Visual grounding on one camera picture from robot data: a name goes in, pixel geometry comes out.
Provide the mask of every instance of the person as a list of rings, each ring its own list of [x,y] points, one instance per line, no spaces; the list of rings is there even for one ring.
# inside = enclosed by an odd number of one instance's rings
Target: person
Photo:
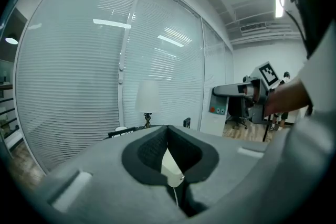
[[[277,88],[278,86],[283,85],[283,84],[290,81],[289,72],[286,71],[283,75],[284,75],[283,79],[275,86],[275,88]],[[280,121],[280,125],[279,125],[278,130],[281,131],[282,128],[284,128],[285,121],[288,118],[288,112],[279,112],[279,113],[275,113],[273,115],[272,125],[270,127],[271,131],[273,131],[275,129],[275,125],[278,124],[278,120],[279,120],[280,116],[281,116],[281,121]]]

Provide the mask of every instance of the window blinds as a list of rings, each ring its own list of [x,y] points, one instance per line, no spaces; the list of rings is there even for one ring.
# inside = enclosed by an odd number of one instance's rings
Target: window blinds
[[[233,54],[226,45],[225,45],[225,62],[226,62],[226,84],[232,84],[234,83]]]
[[[225,49],[222,39],[212,30],[205,20],[203,21],[204,33],[204,99],[202,122],[209,111],[210,93],[213,87],[225,84]]]
[[[201,19],[176,0],[139,0],[125,53],[123,105],[127,127],[145,124],[135,111],[140,81],[159,83],[161,110],[151,124],[197,129],[202,108],[203,41]]]
[[[118,64],[134,0],[42,0],[16,66],[17,112],[49,172],[119,126]]]

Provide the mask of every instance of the office chair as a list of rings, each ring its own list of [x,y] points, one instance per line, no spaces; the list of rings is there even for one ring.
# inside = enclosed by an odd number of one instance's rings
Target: office chair
[[[227,110],[231,118],[226,122],[233,121],[237,126],[241,124],[245,126],[245,129],[247,130],[247,125],[245,124],[246,108],[243,99],[239,97],[230,97]]]

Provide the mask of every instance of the white cable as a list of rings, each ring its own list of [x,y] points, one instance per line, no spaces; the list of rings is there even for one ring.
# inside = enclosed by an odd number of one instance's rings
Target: white cable
[[[173,190],[174,190],[174,193],[175,193],[175,199],[176,199],[176,206],[178,207],[178,203],[179,203],[179,201],[177,200],[177,195],[176,195],[176,191],[175,191],[175,188],[173,188]]]

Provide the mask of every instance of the lamp shade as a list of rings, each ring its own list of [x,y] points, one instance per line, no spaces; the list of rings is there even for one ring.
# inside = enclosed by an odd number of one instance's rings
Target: lamp shade
[[[154,113],[160,110],[159,84],[157,81],[141,81],[136,95],[135,109],[143,113]]]

